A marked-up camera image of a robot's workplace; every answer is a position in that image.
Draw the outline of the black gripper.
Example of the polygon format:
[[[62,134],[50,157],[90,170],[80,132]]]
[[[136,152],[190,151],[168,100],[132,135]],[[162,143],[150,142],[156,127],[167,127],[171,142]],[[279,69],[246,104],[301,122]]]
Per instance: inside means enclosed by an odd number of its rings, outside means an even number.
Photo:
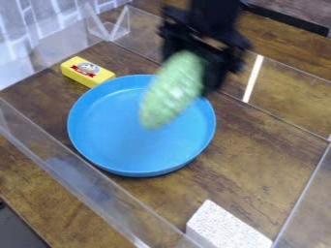
[[[187,0],[187,9],[168,3],[162,6],[163,61],[184,50],[204,59],[203,97],[222,87],[228,73],[242,71],[253,46],[236,29],[245,5],[245,0]]]

